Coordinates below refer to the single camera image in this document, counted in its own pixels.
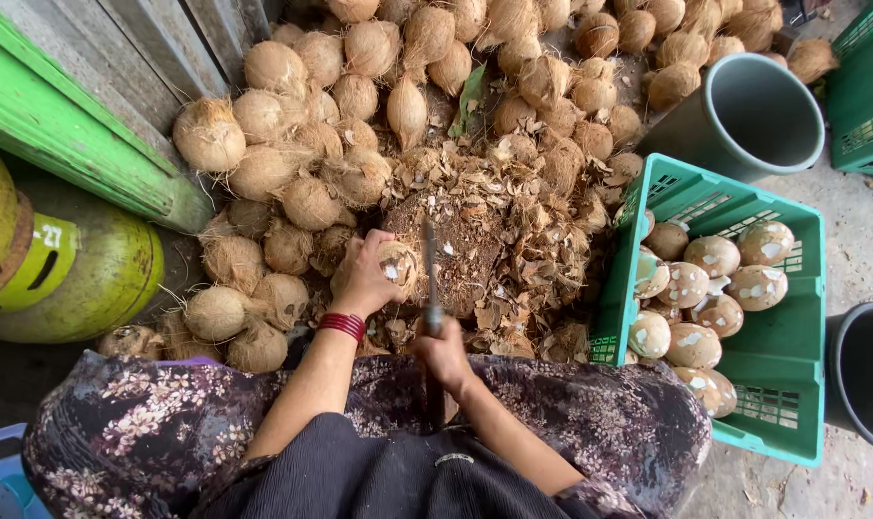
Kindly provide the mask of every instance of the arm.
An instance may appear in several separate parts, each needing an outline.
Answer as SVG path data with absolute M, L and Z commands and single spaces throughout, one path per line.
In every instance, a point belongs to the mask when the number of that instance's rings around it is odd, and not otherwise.
M 445 319 L 440 339 L 421 337 L 414 352 L 465 411 L 478 437 L 501 459 L 546 495 L 557 494 L 584 477 L 546 442 L 514 417 L 472 371 L 462 346 L 459 322 Z
M 349 272 L 346 287 L 328 312 L 353 314 L 365 321 L 386 302 L 404 301 L 404 292 L 385 278 L 375 255 L 379 242 L 394 238 L 391 233 L 372 230 L 365 241 L 350 240 L 339 267 Z M 318 331 L 299 368 L 260 424 L 245 459 L 279 454 L 316 416 L 343 413 L 356 347 L 356 340 L 345 332 L 330 328 Z

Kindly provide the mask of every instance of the person's left hand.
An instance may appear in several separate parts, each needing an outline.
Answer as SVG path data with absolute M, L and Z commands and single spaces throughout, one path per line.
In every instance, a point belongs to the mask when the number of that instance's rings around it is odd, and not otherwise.
M 395 234 L 373 229 L 366 233 L 365 240 L 354 236 L 347 242 L 347 255 L 338 267 L 341 272 L 336 274 L 344 276 L 347 282 L 327 309 L 328 312 L 353 314 L 365 321 L 388 301 L 405 301 L 407 296 L 401 287 L 385 278 L 376 254 L 379 243 L 393 239 Z

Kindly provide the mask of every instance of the bracelet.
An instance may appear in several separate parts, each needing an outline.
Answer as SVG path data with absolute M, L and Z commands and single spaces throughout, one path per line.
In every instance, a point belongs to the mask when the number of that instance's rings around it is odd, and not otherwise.
M 359 347 L 362 342 L 362 336 L 366 333 L 366 325 L 362 319 L 355 315 L 344 314 L 324 314 L 321 316 L 321 322 L 318 324 L 318 330 L 324 328 L 332 328 L 340 330 L 345 334 L 356 339 L 356 346 Z

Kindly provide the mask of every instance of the green plastic crate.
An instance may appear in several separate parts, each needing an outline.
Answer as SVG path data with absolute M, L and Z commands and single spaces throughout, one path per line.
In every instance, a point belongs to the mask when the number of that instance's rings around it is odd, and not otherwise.
M 841 66 L 827 79 L 831 163 L 873 176 L 873 0 L 832 46 Z
M 591 334 L 591 359 L 621 366 L 637 306 L 633 289 L 647 205 L 659 222 L 679 220 L 689 235 L 734 240 L 757 220 L 777 220 L 796 236 L 777 267 L 789 292 L 775 307 L 745 312 L 744 326 L 722 340 L 716 367 L 735 385 L 735 411 L 712 420 L 712 437 L 803 466 L 822 461 L 824 409 L 824 223 L 806 205 L 778 197 L 670 157 L 653 153 L 631 185 L 618 222 L 619 249 Z

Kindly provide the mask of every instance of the hand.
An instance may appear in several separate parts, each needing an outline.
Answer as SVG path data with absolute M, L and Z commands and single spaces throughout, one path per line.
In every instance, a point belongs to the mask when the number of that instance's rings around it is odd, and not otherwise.
M 418 337 L 412 345 L 412 352 L 424 360 L 427 369 L 456 402 L 460 401 L 460 395 L 468 384 L 481 381 L 472 371 L 469 358 L 465 355 L 462 326 L 451 317 L 443 317 L 440 337 Z
M 373 229 L 366 233 L 366 239 L 354 236 L 347 242 L 347 255 L 335 275 L 347 279 L 344 288 L 334 298 L 328 312 L 353 314 L 363 321 L 373 312 L 384 307 L 385 303 L 403 303 L 407 296 L 401 287 L 385 278 L 379 266 L 379 243 L 392 241 L 395 234 Z

